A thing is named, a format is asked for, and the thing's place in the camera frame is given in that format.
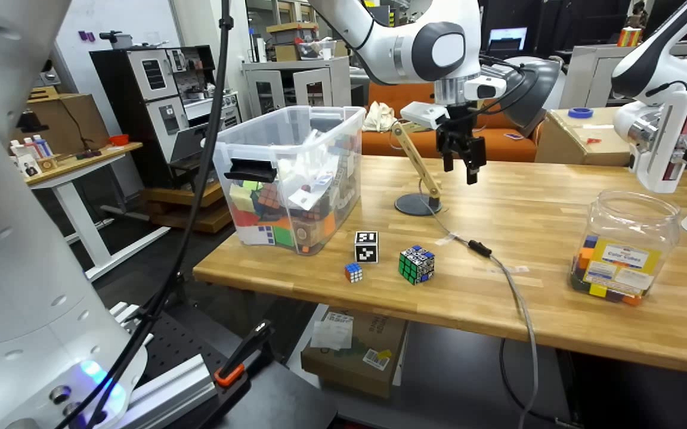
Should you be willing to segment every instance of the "table leg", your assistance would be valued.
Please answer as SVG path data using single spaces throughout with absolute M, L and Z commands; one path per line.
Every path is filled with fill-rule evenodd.
M 109 250 L 106 250 L 95 222 L 91 219 L 91 214 L 88 214 L 76 187 L 70 182 L 62 184 L 62 187 L 54 188 L 54 195 L 57 195 L 57 203 L 60 203 L 62 213 L 70 222 L 78 242 L 82 243 L 91 263 L 95 268 L 105 264 L 109 259 Z
M 105 276 L 109 270 L 118 268 L 123 259 L 134 258 L 135 253 L 141 253 L 142 247 L 148 247 L 153 242 L 161 238 L 169 231 L 169 226 L 160 226 L 154 231 L 150 231 L 148 237 L 134 242 L 131 246 L 111 253 L 111 258 L 105 264 L 95 264 L 86 271 L 88 281 L 95 281 L 99 276 Z

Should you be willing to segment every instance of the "desk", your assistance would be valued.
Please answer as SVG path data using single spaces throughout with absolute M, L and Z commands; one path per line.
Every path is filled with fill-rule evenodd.
M 638 184 L 620 168 L 491 162 L 476 187 L 454 165 L 443 177 L 443 219 L 485 243 L 516 276 L 540 345 L 687 371 L 687 234 L 643 306 L 611 306 L 570 292 L 568 268 L 583 230 L 586 206 L 606 188 Z M 443 243 L 432 219 L 391 211 L 415 191 L 404 157 L 363 157 L 363 203 L 314 258 L 280 247 L 247 247 L 236 237 L 210 253 L 192 274 L 219 287 L 391 314 L 409 323 L 524 339 L 500 271 Z M 687 213 L 687 174 L 675 195 Z M 357 230 L 379 231 L 379 264 L 363 283 L 346 283 L 342 264 Z M 395 274 L 398 250 L 421 243 L 437 253 L 437 276 L 407 287 Z
M 160 237 L 163 237 L 169 231 L 169 226 L 160 226 L 154 231 L 150 231 L 148 237 L 129 243 L 125 247 L 109 253 L 95 222 L 91 219 L 74 182 L 101 170 L 120 157 L 125 157 L 131 151 L 142 147 L 141 144 L 129 144 L 129 145 L 117 145 L 117 147 L 101 147 L 101 153 L 98 157 L 67 157 L 60 159 L 54 170 L 43 172 L 38 177 L 27 177 L 26 184 L 38 191 L 38 188 L 49 188 L 60 203 L 60 207 L 63 211 L 67 219 L 70 222 L 70 226 L 76 230 L 78 242 L 82 243 L 93 268 L 86 271 L 88 281 L 99 278 L 101 274 L 106 274 L 109 270 L 118 268 L 123 259 L 134 258 L 135 253 L 141 253 L 142 247 L 148 247 L 153 242 L 156 242 Z

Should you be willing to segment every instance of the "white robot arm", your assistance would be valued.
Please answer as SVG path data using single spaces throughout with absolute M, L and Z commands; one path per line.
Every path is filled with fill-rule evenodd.
M 129 339 L 5 153 L 63 9 L 0 0 L 0 427 L 54 427 Z M 105 425 L 123 413 L 142 364 L 141 352 Z
M 433 82 L 438 106 L 505 94 L 478 68 L 482 17 L 474 0 L 440 0 L 407 26 L 379 26 L 357 0 L 313 0 L 318 17 L 357 52 L 379 84 Z
M 636 141 L 635 174 L 652 193 L 672 193 L 687 165 L 687 60 L 669 47 L 687 34 L 687 2 L 612 71 L 612 90 L 635 99 L 614 132 Z
M 687 90 L 687 63 L 669 50 L 687 37 L 687 2 L 612 69 L 612 90 L 649 106 L 669 90 Z

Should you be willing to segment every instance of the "container of colorful blocks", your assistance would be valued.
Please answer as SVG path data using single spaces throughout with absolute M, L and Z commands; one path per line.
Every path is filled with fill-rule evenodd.
M 589 206 L 570 287 L 601 301 L 638 306 L 677 246 L 680 207 L 635 191 L 606 191 Z
M 363 108 L 283 108 L 219 133 L 215 170 L 246 246 L 314 256 L 360 201 Z

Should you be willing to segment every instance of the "plastic storage box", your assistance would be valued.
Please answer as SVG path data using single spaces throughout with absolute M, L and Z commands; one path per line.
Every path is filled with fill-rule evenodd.
M 247 246 L 318 253 L 360 201 L 363 108 L 283 108 L 219 133 L 215 168 Z

